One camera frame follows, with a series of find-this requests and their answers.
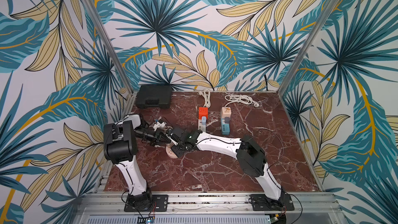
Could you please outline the white power strip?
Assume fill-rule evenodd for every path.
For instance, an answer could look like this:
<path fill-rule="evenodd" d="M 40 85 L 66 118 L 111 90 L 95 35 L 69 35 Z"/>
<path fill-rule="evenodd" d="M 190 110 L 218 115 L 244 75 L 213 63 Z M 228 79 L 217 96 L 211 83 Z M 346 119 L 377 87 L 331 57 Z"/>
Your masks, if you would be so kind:
<path fill-rule="evenodd" d="M 207 122 L 207 117 L 202 116 L 198 120 L 198 130 L 202 132 L 206 132 L 206 122 Z"/>

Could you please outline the round pink power socket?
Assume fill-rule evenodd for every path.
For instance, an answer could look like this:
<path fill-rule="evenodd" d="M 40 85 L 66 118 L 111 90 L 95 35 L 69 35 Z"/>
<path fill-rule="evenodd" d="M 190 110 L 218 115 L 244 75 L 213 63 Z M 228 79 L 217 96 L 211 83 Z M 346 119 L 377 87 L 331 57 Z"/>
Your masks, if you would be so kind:
<path fill-rule="evenodd" d="M 184 155 L 184 152 L 179 149 L 178 145 L 167 146 L 166 153 L 172 159 L 181 158 Z"/>

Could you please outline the black plastic case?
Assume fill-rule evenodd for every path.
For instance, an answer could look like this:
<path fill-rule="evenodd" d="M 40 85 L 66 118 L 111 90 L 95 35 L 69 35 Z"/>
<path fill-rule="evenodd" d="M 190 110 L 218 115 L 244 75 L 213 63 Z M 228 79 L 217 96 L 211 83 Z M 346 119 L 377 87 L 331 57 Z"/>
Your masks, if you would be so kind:
<path fill-rule="evenodd" d="M 168 109 L 171 105 L 172 87 L 170 85 L 142 85 L 138 91 L 135 105 L 139 109 Z"/>

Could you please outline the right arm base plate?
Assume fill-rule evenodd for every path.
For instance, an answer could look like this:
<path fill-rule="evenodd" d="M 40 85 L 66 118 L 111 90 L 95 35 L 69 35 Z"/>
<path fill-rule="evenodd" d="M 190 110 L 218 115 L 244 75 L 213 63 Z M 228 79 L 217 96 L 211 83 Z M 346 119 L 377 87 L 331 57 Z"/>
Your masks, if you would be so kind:
<path fill-rule="evenodd" d="M 295 210 L 289 194 L 282 194 L 278 200 L 273 200 L 263 194 L 252 194 L 249 197 L 249 203 L 252 205 L 253 211 L 284 212 Z"/>

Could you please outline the red plug adapter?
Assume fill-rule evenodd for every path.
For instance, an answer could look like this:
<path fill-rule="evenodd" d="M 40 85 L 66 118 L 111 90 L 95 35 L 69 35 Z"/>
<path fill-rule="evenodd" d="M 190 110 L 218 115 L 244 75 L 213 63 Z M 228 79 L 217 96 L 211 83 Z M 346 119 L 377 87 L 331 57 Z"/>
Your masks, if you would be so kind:
<path fill-rule="evenodd" d="M 202 120 L 203 117 L 208 119 L 208 107 L 199 107 L 198 108 L 198 119 Z"/>

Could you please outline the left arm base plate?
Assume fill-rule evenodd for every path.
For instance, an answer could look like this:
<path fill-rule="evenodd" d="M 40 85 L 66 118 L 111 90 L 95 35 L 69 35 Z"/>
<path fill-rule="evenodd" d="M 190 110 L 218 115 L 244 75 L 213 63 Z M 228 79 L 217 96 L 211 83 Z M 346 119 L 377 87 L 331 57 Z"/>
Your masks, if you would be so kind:
<path fill-rule="evenodd" d="M 127 196 L 124 211 L 133 212 L 166 212 L 168 206 L 168 195 L 139 195 Z"/>

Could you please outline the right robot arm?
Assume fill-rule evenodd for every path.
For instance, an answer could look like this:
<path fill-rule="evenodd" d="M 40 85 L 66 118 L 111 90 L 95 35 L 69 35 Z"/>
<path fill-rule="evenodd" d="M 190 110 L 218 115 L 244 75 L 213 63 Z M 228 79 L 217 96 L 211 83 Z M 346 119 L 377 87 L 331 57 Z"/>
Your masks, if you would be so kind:
<path fill-rule="evenodd" d="M 251 194 L 249 203 L 254 211 L 293 211 L 291 196 L 286 193 L 270 171 L 265 151 L 252 136 L 227 138 L 200 130 L 184 131 L 174 128 L 166 131 L 174 146 L 172 152 L 179 158 L 191 151 L 212 151 L 238 161 L 241 170 L 256 179 L 262 194 Z"/>

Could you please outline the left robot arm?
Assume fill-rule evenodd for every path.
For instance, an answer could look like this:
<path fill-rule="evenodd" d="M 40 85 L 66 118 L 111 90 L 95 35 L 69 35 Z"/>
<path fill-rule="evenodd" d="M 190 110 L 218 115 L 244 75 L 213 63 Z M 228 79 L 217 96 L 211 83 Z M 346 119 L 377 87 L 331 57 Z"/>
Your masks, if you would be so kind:
<path fill-rule="evenodd" d="M 137 138 L 148 141 L 151 145 L 167 142 L 162 130 L 150 128 L 143 115 L 127 115 L 116 123 L 104 126 L 104 156 L 121 171 L 127 183 L 127 210 L 150 212 L 155 208 L 155 200 L 138 167 Z"/>

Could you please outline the teal power strip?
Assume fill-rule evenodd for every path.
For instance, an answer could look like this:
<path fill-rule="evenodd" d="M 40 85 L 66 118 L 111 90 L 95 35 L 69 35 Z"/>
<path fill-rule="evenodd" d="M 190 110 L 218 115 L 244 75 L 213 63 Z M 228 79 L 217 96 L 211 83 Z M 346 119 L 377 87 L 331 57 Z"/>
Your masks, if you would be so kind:
<path fill-rule="evenodd" d="M 230 134 L 230 123 L 225 124 L 224 119 L 221 118 L 221 133 L 222 135 L 229 135 Z"/>

